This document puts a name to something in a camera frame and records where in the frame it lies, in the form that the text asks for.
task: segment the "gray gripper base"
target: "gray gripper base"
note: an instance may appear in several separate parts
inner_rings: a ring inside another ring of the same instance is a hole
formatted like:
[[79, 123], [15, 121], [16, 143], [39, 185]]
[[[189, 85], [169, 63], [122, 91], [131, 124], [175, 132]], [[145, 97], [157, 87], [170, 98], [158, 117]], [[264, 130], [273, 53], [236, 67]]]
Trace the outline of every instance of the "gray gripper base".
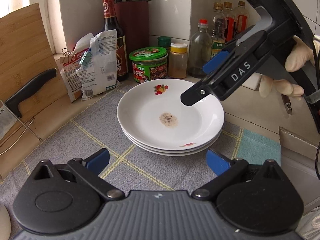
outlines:
[[248, 235], [223, 221], [210, 202], [186, 191], [131, 191], [121, 201], [105, 204], [88, 225], [68, 234], [39, 236], [22, 231], [16, 240], [298, 240], [296, 233], [261, 237]]

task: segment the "white plate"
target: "white plate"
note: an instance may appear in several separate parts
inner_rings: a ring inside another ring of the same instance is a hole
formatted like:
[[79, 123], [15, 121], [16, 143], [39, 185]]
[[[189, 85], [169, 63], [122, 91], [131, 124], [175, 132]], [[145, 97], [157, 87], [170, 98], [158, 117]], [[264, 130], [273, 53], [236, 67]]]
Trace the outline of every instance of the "white plate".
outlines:
[[210, 140], [208, 143], [206, 143], [205, 145], [200, 145], [200, 146], [197, 146], [197, 147], [194, 147], [192, 149], [187, 149], [187, 150], [177, 150], [177, 151], [167, 151], [167, 150], [161, 150], [161, 149], [156, 149], [156, 148], [152, 148], [150, 146], [147, 146], [147, 145], [143, 145], [142, 143], [136, 141], [134, 138], [132, 138], [125, 130], [123, 127], [122, 128], [122, 131], [124, 132], [124, 134], [134, 143], [136, 144], [137, 146], [142, 146], [144, 147], [145, 149], [148, 149], [148, 150], [151, 150], [151, 151], [156, 151], [156, 152], [161, 152], [161, 153], [170, 153], [170, 154], [179, 154], [179, 153], [187, 153], [187, 152], [190, 152], [190, 150], [194, 151], [194, 150], [198, 150], [198, 149], [202, 149], [204, 146], [206, 145], [211, 145], [212, 143], [214, 143], [217, 138], [220, 136], [221, 132], [222, 132], [222, 129], [220, 130], [220, 132], [214, 137], [212, 138], [212, 140]]
[[148, 152], [151, 153], [155, 153], [155, 154], [159, 154], [159, 155], [165, 155], [165, 156], [186, 156], [186, 155], [191, 155], [191, 154], [195, 154], [195, 153], [199, 153], [205, 149], [207, 149], [208, 147], [210, 147], [210, 145], [212, 145], [217, 139], [218, 137], [216, 137], [213, 141], [211, 141], [210, 143], [207, 143], [205, 145], [203, 145], [201, 148], [197, 149], [197, 150], [190, 150], [189, 152], [185, 152], [185, 153], [163, 153], [163, 152], [158, 152], [156, 150], [150, 150], [147, 149], [145, 146], [142, 146], [141, 144], [137, 144], [137, 142], [134, 142], [132, 138], [130, 138], [128, 136], [128, 134], [124, 131], [124, 134], [127, 136], [127, 138], [132, 141], [136, 146], [140, 147], [143, 150], [146, 150]]
[[[142, 83], [121, 98], [118, 121], [136, 141], [156, 149], [186, 150], [204, 145], [221, 130], [224, 112], [213, 95], [193, 106], [183, 105], [180, 95], [193, 85], [179, 79]], [[167, 126], [160, 121], [163, 115]]]

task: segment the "bottle cap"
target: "bottle cap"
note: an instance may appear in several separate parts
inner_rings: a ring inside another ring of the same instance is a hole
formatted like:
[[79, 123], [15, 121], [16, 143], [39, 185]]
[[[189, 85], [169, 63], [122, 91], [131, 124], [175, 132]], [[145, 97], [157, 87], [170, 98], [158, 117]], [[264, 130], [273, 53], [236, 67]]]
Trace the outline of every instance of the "bottle cap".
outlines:
[[228, 8], [228, 9], [232, 9], [232, 3], [231, 2], [224, 2], [223, 7]]
[[198, 28], [208, 29], [208, 21], [206, 19], [200, 19], [198, 23]]
[[240, 5], [240, 6], [245, 6], [245, 2], [244, 2], [244, 1], [239, 1], [239, 2], [238, 2], [238, 5]]
[[158, 46], [168, 48], [171, 44], [171, 37], [167, 36], [160, 36], [158, 37]]
[[185, 43], [171, 43], [171, 51], [176, 53], [186, 53], [188, 45]]
[[213, 8], [216, 9], [216, 10], [222, 10], [223, 9], [223, 4], [219, 3], [219, 2], [215, 2], [213, 4]]

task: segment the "cutting board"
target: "cutting board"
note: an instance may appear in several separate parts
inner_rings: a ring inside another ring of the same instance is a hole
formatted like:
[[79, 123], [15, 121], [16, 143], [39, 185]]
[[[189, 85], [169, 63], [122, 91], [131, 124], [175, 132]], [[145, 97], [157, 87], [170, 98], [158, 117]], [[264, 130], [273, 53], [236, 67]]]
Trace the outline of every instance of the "cutting board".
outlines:
[[[0, 98], [5, 101], [39, 73], [57, 68], [45, 34], [39, 4], [0, 18]], [[67, 94], [59, 71], [35, 95], [19, 104], [22, 121], [27, 121]], [[15, 123], [1, 140], [11, 134]]]

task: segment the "brown liquid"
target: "brown liquid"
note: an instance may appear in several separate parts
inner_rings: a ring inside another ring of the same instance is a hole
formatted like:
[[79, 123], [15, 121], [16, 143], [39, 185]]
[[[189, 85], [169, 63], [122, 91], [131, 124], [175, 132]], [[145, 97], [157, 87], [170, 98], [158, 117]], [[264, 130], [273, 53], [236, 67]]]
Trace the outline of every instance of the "brown liquid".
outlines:
[[176, 127], [178, 125], [178, 118], [170, 113], [163, 113], [159, 117], [160, 122], [166, 127]]

